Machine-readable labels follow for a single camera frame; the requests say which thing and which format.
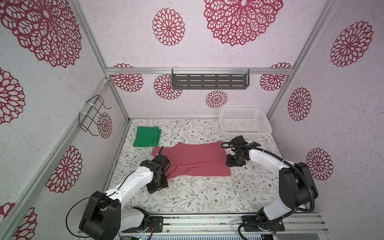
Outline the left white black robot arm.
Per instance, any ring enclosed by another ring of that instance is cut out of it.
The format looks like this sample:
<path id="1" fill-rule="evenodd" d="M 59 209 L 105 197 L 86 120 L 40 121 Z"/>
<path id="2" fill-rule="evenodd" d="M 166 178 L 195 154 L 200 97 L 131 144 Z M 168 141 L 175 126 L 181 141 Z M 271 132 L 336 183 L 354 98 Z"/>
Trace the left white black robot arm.
<path id="1" fill-rule="evenodd" d="M 106 192 L 94 192 L 85 208 L 79 230 L 94 240 L 113 240 L 119 233 L 130 229 L 145 231 L 150 220 L 149 212 L 133 207 L 123 212 L 124 206 L 143 187 L 154 193 L 168 186 L 166 171 L 170 160 L 158 155 L 140 163 L 120 184 Z"/>

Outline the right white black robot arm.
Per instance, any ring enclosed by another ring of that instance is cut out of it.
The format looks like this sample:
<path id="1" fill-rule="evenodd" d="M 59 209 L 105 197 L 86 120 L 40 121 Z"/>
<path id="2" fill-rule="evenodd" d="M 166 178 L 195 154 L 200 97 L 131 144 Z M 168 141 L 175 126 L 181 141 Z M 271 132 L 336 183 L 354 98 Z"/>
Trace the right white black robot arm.
<path id="1" fill-rule="evenodd" d="M 258 147 L 236 146 L 227 155 L 228 167 L 242 167 L 253 161 L 278 177 L 279 196 L 257 213 L 257 223 L 271 224 L 290 215 L 312 213 L 319 196 L 311 171 L 305 163 L 293 163 Z"/>

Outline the pink tank top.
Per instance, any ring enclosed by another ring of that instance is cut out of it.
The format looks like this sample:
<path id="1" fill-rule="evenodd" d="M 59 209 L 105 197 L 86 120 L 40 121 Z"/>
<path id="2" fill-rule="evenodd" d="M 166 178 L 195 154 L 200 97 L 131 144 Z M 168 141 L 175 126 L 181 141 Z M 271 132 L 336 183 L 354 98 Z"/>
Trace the pink tank top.
<path id="1" fill-rule="evenodd" d="M 200 145 L 177 143 L 173 147 L 155 147 L 152 156 L 161 154 L 171 163 L 166 172 L 168 179 L 179 176 L 192 177 L 230 177 L 230 167 L 226 165 L 227 154 L 221 148 L 223 142 Z"/>

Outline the green tank top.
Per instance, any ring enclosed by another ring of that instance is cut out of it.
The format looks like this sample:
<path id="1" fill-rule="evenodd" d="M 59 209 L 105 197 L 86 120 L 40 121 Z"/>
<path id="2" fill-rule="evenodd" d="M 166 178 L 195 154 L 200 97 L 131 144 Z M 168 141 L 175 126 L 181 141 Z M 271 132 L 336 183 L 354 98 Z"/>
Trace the green tank top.
<path id="1" fill-rule="evenodd" d="M 137 148 L 157 147 L 161 133 L 162 130 L 159 127 L 139 126 L 133 146 Z"/>

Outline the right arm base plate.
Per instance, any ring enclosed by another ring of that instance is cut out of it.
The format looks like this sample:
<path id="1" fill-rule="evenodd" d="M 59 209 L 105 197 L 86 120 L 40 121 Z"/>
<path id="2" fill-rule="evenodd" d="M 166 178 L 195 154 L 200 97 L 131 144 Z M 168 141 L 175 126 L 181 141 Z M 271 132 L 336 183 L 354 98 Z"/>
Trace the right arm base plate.
<path id="1" fill-rule="evenodd" d="M 242 224 L 245 224 L 246 232 L 283 232 L 286 230 L 282 220 L 263 219 L 257 215 L 242 216 Z"/>

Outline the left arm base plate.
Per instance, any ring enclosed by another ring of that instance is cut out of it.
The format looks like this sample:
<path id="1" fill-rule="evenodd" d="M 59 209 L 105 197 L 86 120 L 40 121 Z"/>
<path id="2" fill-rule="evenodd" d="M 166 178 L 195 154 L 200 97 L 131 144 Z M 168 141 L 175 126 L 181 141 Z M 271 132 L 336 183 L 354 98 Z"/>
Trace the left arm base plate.
<path id="1" fill-rule="evenodd" d="M 145 217 L 138 227 L 124 230 L 122 233 L 161 233 L 164 226 L 163 222 L 163 217 Z"/>

